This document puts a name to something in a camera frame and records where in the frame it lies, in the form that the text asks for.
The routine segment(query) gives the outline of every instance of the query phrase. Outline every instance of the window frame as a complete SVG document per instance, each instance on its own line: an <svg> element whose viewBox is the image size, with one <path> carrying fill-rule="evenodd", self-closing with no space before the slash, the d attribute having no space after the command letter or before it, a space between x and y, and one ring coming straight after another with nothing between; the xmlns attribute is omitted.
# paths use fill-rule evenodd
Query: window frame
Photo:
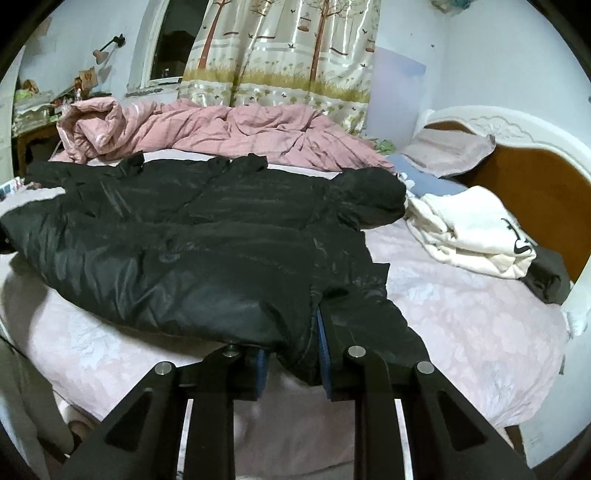
<svg viewBox="0 0 591 480"><path fill-rule="evenodd" d="M144 56L144 66L142 69L141 88L156 87L159 85L170 85L180 83L183 77L166 77L160 79L150 79L152 74L152 67L154 66L154 56L156 55L156 47L158 46L158 38L164 23L164 17L168 11L170 0L161 0L160 4L154 12L152 25L150 27L150 34L148 35L147 48Z"/></svg>

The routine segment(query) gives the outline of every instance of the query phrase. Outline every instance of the black puffer jacket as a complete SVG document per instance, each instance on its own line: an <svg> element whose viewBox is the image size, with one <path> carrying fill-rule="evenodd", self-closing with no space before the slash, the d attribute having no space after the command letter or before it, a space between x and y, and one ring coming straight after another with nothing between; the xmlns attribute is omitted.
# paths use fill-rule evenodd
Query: black puffer jacket
<svg viewBox="0 0 591 480"><path fill-rule="evenodd" d="M324 297L344 342L427 358L360 231L404 214L404 186L385 170L327 180L255 155L144 164L137 154L117 167L33 164L28 180L66 194L7 213L4 232L50 287L106 320L272 349L315 384Z"/></svg>

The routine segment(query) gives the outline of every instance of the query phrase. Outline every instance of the fabric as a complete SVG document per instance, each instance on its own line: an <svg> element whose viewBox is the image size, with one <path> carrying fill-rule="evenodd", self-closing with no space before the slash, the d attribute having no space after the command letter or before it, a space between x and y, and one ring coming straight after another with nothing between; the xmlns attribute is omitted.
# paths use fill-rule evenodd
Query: fabric
<svg viewBox="0 0 591 480"><path fill-rule="evenodd" d="M209 2L180 96L203 106L308 105L358 134L367 116L380 4Z"/></svg>
<svg viewBox="0 0 591 480"><path fill-rule="evenodd" d="M207 160L174 150L145 157ZM528 420L563 359L567 335L559 307L544 305L521 282L434 261L402 219L365 236L373 260L392 265L388 298L423 332L438 368L498 429ZM47 287L19 254L0 255L0 287L15 343L63 397L97 419L156 363L186 365L220 346L110 324ZM351 404L327 401L322 387L306 387L275 361L263 398L238 402L234 424L239 476L292 478L353 458Z"/></svg>
<svg viewBox="0 0 591 480"><path fill-rule="evenodd" d="M408 199L408 227L435 260L501 278L521 278L535 250L498 197L471 187L447 197Z"/></svg>
<svg viewBox="0 0 591 480"><path fill-rule="evenodd" d="M562 305L570 293L570 278L562 255L540 245L527 275L521 281L544 303Z"/></svg>
<svg viewBox="0 0 591 480"><path fill-rule="evenodd" d="M427 357L359 231L404 213L404 186L386 170L326 180L255 155L144 165L136 154L116 167L39 162L27 180L66 194L4 214L10 243L48 286L111 322L257 345L315 384L325 299L343 334L387 361Z"/></svg>
<svg viewBox="0 0 591 480"><path fill-rule="evenodd" d="M70 106L57 123L65 151L52 160L118 160L176 148L234 158L266 155L270 163L317 170L390 167L359 138L304 105L201 107L189 100L123 107L112 97Z"/></svg>
<svg viewBox="0 0 591 480"><path fill-rule="evenodd" d="M579 336L587 331L591 323L591 295L589 283L577 280L569 294L569 298L561 306L571 336Z"/></svg>
<svg viewBox="0 0 591 480"><path fill-rule="evenodd" d="M417 167L414 167L404 155L389 155L386 159L394 165L396 172L405 173L407 175L407 180L411 180L414 183L409 190L417 197L422 197L426 193L431 193L437 196L456 195L465 192L468 189L468 187L456 181L439 179L435 175L420 171Z"/></svg>
<svg viewBox="0 0 591 480"><path fill-rule="evenodd" d="M7 212L14 210L29 202L36 202L38 200L49 200L64 193L65 190L61 187L55 189L40 189L40 190L21 190L20 192L8 195L0 202L0 218Z"/></svg>
<svg viewBox="0 0 591 480"><path fill-rule="evenodd" d="M481 137L459 130L423 128L401 153L419 170L436 177L448 177L473 169L495 147L492 135Z"/></svg>
<svg viewBox="0 0 591 480"><path fill-rule="evenodd" d="M51 384L31 362L0 340L0 422L18 453L41 480L49 480L38 438L63 453L74 449L72 434L60 416Z"/></svg>

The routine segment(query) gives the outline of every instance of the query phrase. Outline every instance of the white wall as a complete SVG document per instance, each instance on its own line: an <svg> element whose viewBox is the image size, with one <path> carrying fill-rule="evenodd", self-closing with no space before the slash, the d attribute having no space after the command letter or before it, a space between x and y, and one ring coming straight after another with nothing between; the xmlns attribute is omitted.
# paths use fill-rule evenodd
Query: white wall
<svg viewBox="0 0 591 480"><path fill-rule="evenodd" d="M434 108L446 52L447 19L429 0L382 0L376 46L427 67L421 111Z"/></svg>
<svg viewBox="0 0 591 480"><path fill-rule="evenodd" d="M47 35L31 39L21 63L21 79L35 80L40 90L58 94L70 86L79 70L95 67L101 89L122 98L129 66L148 0L66 0L51 15ZM92 51L123 34L126 44L96 65Z"/></svg>
<svg viewBox="0 0 591 480"><path fill-rule="evenodd" d="M527 0L477 0L449 19L434 109L495 105L540 117L591 147L591 85Z"/></svg>

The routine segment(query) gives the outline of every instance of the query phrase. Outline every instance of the lamp shade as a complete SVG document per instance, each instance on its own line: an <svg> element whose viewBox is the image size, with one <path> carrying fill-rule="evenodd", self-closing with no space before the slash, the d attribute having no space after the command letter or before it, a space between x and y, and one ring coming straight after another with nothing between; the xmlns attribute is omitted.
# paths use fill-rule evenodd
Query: lamp shade
<svg viewBox="0 0 591 480"><path fill-rule="evenodd" d="M107 51L100 51L100 50L95 50L92 52L92 54L95 56L96 58L96 64L100 65L101 63L103 63L107 57L109 56L109 52Z"/></svg>

